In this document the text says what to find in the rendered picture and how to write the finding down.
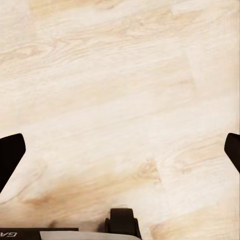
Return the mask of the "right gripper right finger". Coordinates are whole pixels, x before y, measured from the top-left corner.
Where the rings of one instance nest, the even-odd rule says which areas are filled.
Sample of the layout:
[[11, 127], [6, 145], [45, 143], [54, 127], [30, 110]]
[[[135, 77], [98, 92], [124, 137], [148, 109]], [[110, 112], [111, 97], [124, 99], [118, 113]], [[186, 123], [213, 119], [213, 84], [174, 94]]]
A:
[[240, 173], [240, 135], [229, 133], [227, 135], [224, 151]]

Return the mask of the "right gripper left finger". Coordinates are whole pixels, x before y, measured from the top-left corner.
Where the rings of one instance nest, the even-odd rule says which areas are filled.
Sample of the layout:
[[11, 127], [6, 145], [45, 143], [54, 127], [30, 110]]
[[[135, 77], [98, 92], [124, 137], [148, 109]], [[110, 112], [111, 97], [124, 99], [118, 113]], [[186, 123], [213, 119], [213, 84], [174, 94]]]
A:
[[0, 138], [0, 193], [26, 152], [21, 133]]

